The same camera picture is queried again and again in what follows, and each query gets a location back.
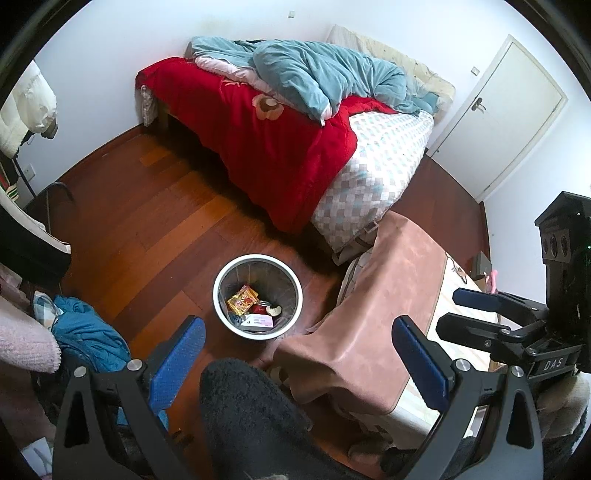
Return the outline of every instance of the wooden floor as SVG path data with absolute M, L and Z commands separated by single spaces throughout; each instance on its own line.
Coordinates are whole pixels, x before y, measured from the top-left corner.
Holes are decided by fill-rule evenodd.
M 171 431 L 195 435 L 187 459 L 202 479 L 210 479 L 199 375 L 211 360 L 226 356 L 260 365 L 274 347 L 222 326 L 212 304 L 216 274 L 246 253 L 284 261 L 304 289 L 296 327 L 303 331 L 334 306 L 344 268 L 319 248 L 311 226 L 299 238 L 278 232 L 265 212 L 230 184 L 217 156 L 181 125 L 171 124 L 167 134 L 135 131 L 137 136 L 115 142 L 106 154 L 104 147 L 64 175 L 76 203 L 60 192 L 52 197 L 53 233 L 72 245 L 72 266 L 62 284 L 66 295 L 92 304 L 140 358 L 188 314 L 204 319 L 205 349 L 168 413 Z M 393 209 L 418 223 L 461 265 L 485 248 L 478 204 L 428 157 Z M 306 410 L 315 421 L 316 440 L 346 463 L 347 448 L 361 431 L 322 400 Z M 352 466 L 377 476 L 375 469 Z

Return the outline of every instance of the red blanket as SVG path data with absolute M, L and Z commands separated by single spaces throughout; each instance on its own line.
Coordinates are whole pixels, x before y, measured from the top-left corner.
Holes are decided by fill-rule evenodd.
M 173 57 L 138 73 L 170 112 L 217 152 L 230 180 L 262 206 L 273 224 L 298 233 L 357 148 L 349 117 L 396 113 L 377 100 L 351 96 L 324 127 L 245 83 Z

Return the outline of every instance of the white wall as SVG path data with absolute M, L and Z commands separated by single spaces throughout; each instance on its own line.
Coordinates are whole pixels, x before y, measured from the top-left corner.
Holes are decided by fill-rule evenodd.
M 289 10 L 295 18 L 287 18 Z M 374 0 L 362 8 L 358 0 L 94 0 L 37 56 L 57 95 L 59 131 L 53 140 L 36 135 L 23 146 L 21 165 L 34 165 L 32 184 L 39 191 L 137 125 L 137 71 L 182 55 L 193 35 L 324 40 L 334 23 L 401 50 L 456 86 L 454 108 L 436 126 L 430 145 L 477 83 L 471 68 L 484 72 L 508 34 L 561 86 L 569 102 L 558 120 L 485 202 L 500 288 L 543 300 L 533 221 L 561 190 L 591 193 L 591 106 L 549 43 L 503 0 Z
M 538 301 L 545 269 L 535 219 L 563 190 L 591 196 L 591 102 L 574 77 L 561 87 L 569 102 L 555 125 L 485 200 L 499 288 Z

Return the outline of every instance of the pink fabric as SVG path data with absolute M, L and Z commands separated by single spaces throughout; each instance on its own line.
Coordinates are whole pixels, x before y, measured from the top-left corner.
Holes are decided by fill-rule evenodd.
M 284 368 L 299 403 L 331 394 L 347 411 L 388 414 L 409 374 L 392 345 L 392 323 L 410 315 L 427 332 L 447 257 L 407 218 L 387 212 L 355 289 L 309 335 L 284 339 L 274 364 Z
M 4 297 L 0 297 L 0 360 L 46 373 L 55 372 L 61 362 L 53 334 Z

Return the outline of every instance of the baseboard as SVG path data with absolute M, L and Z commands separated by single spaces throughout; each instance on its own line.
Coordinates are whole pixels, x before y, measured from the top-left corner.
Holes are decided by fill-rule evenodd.
M 146 127 L 143 124 L 136 125 L 135 127 L 130 128 L 126 132 L 123 132 L 121 135 L 118 135 L 113 140 L 108 141 L 106 144 L 100 146 L 94 152 L 85 156 L 82 160 L 80 160 L 76 165 L 74 165 L 70 170 L 64 173 L 60 178 L 59 181 L 64 182 L 66 185 L 74 180 L 80 170 L 80 165 L 83 163 L 88 163 L 91 161 L 95 161 L 98 158 L 102 158 L 110 151 L 116 149 L 117 147 L 123 145 L 125 142 L 128 142 L 132 138 L 137 137 L 145 132 Z
M 482 245 L 484 246 L 484 254 L 491 259 L 491 240 L 488 236 L 488 223 L 486 222 L 486 210 L 484 208 L 484 201 L 478 204 L 480 206 L 480 215 L 482 217 Z

